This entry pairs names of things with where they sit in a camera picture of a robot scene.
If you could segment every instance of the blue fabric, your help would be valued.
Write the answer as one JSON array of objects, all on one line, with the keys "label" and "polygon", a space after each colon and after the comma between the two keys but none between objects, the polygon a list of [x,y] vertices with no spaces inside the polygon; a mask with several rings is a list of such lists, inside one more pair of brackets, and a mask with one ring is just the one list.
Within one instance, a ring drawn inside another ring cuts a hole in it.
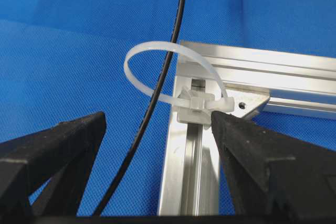
[{"label": "blue fabric", "polygon": [[[106,113],[107,133],[79,215],[98,204],[149,102],[126,81],[125,54],[139,42],[170,39],[177,1],[0,0],[0,142]],[[336,57],[335,15],[334,0],[186,0],[179,38]],[[164,53],[145,55],[131,68],[153,87]],[[176,59],[165,93],[172,93],[175,65]],[[104,215],[156,214],[169,111],[157,105]],[[336,150],[335,121],[271,113],[255,121]],[[233,213],[224,179],[220,190],[221,213]]]}]

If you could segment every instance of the black wire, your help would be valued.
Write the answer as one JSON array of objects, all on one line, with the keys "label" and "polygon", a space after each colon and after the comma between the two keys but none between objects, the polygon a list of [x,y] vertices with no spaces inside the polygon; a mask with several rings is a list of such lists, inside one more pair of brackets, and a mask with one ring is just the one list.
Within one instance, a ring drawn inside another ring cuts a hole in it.
[{"label": "black wire", "polygon": [[[181,23],[182,23],[182,16],[183,16],[183,10],[184,10],[184,3],[185,0],[179,0],[178,2],[178,8],[177,8],[177,13],[176,13],[176,19],[175,19],[175,25],[174,25],[174,30],[172,33],[172,37],[171,37],[171,42],[176,43],[177,38],[179,36],[180,33],[180,27],[181,27]],[[173,58],[173,53],[172,52],[167,52],[166,56],[165,56],[165,60],[162,66],[162,71],[159,75],[159,79],[158,82],[156,84],[155,90],[152,94],[151,97],[151,101],[150,104],[148,105],[148,108],[146,110],[146,113],[142,119],[142,122],[140,124],[138,133],[135,136],[134,142],[131,146],[131,148],[129,149],[125,159],[123,160],[117,175],[114,177],[112,183],[110,184],[108,190],[106,191],[104,197],[102,198],[102,200],[99,202],[99,205],[96,207],[95,211],[93,212],[93,216],[99,216],[101,215],[101,213],[103,212],[103,210],[105,209],[107,203],[109,202],[110,198],[112,197],[113,193],[115,192],[116,188],[118,187],[120,181],[122,180],[126,170],[128,169],[133,156],[135,154],[135,152],[137,151],[137,148],[140,144],[141,138],[147,128],[147,125],[149,123],[149,120],[153,114],[153,111],[155,109],[156,103],[158,102],[159,99],[159,95],[161,93],[162,90],[162,86],[165,80],[165,77],[167,75],[168,69],[169,69],[169,65],[170,62],[172,61]]]}]

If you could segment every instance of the metal frame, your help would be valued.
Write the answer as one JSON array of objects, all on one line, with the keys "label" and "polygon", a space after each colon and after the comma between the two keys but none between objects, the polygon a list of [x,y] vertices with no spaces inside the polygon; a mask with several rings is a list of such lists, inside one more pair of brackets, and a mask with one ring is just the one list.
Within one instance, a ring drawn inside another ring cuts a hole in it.
[{"label": "metal frame", "polygon": [[[206,57],[229,95],[236,90],[269,95],[264,111],[336,119],[336,59],[189,41],[181,45]],[[206,70],[184,56],[178,58],[173,95],[187,86],[218,99],[220,90]],[[243,117],[239,99],[233,114]],[[158,214],[217,214],[219,155],[211,128],[176,118],[172,107]]]}]

